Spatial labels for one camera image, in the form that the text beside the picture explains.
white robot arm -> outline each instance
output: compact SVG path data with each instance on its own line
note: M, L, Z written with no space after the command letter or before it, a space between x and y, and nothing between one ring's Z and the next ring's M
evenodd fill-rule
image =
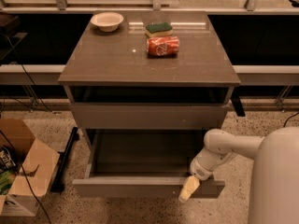
M299 223L299 128L276 130L266 137L235 136L214 129L193 159L179 199L186 202L213 171L237 154L254 160L249 224Z

cabinet top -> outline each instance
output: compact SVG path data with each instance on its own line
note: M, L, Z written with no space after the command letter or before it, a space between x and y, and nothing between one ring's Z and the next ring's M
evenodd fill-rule
M112 33L89 23L59 82L64 85L207 86L239 85L225 50L205 12L118 11L124 17ZM147 53L145 27L168 22L179 39L170 57Z

sponge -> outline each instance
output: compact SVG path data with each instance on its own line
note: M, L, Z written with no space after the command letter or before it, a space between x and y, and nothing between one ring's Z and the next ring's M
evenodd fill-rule
M167 22L154 23L146 26L146 35L148 37L168 36L172 33L172 26Z

open drawer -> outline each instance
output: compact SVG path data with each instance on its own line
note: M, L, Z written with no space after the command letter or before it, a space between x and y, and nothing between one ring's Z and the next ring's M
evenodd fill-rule
M85 177L73 185L83 197L177 198L201 132L97 130ZM193 197L217 198L223 188L209 179Z

white bowl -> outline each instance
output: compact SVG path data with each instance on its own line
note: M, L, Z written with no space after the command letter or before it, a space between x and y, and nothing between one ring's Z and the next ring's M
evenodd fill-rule
M92 17L91 23L97 26L102 32L113 32L118 29L123 21L123 16L116 12L103 12Z

